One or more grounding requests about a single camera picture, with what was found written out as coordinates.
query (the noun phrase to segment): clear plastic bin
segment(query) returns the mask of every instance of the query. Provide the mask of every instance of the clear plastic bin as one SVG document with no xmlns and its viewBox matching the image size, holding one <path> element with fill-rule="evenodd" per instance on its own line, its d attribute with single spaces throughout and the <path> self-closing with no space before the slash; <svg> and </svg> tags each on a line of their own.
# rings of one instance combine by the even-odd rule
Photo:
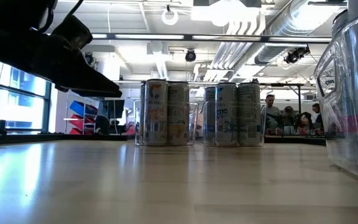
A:
<svg viewBox="0 0 358 224">
<path fill-rule="evenodd" d="M 358 175 L 358 19 L 328 45 L 314 75 L 329 160 Z"/>
<path fill-rule="evenodd" d="M 260 103 L 205 102 L 203 142 L 206 146 L 260 147 L 264 145 L 266 110 Z"/>
<path fill-rule="evenodd" d="M 135 144 L 138 146 L 192 146 L 196 138 L 197 103 L 144 105 L 134 102 Z"/>
</svg>

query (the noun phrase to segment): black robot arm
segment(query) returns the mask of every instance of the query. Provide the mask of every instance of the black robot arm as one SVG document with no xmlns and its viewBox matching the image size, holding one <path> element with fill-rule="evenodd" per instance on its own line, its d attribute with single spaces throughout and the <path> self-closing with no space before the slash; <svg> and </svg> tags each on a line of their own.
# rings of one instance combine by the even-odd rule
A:
<svg viewBox="0 0 358 224">
<path fill-rule="evenodd" d="M 69 14 L 51 35 L 20 26 L 11 30 L 4 21 L 0 19 L 0 62 L 53 82 L 61 91 L 121 97 L 117 84 L 86 63 L 80 49 L 91 42 L 92 35 L 75 16 Z"/>
</svg>

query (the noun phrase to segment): wooden table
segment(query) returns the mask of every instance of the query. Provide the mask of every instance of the wooden table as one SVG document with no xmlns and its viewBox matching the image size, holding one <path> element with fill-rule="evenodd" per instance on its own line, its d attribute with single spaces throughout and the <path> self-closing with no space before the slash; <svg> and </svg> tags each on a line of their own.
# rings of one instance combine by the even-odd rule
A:
<svg viewBox="0 0 358 224">
<path fill-rule="evenodd" d="M 325 147 L 0 146 L 0 223 L 358 223 Z"/>
</svg>

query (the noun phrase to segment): shelving unit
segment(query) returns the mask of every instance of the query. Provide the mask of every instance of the shelving unit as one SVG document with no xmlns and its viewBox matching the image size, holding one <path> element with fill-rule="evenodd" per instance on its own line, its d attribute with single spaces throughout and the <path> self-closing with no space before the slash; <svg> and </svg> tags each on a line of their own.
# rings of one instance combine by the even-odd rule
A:
<svg viewBox="0 0 358 224">
<path fill-rule="evenodd" d="M 98 109 L 92 100 L 67 94 L 65 130 L 66 134 L 93 134 Z"/>
</svg>

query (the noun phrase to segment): security camera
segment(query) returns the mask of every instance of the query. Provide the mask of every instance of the security camera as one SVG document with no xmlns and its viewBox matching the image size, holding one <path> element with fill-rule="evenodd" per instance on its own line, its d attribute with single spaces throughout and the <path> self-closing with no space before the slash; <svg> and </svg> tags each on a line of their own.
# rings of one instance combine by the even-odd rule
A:
<svg viewBox="0 0 358 224">
<path fill-rule="evenodd" d="M 85 60 L 88 65 L 92 65 L 94 60 L 92 52 L 85 52 Z"/>
<path fill-rule="evenodd" d="M 185 59 L 187 62 L 194 62 L 196 60 L 196 53 L 194 50 L 187 50 Z"/>
<path fill-rule="evenodd" d="M 305 55 L 310 54 L 309 47 L 298 47 L 293 51 L 288 52 L 287 56 L 284 57 L 284 62 L 287 64 L 297 63 L 305 57 Z"/>
</svg>

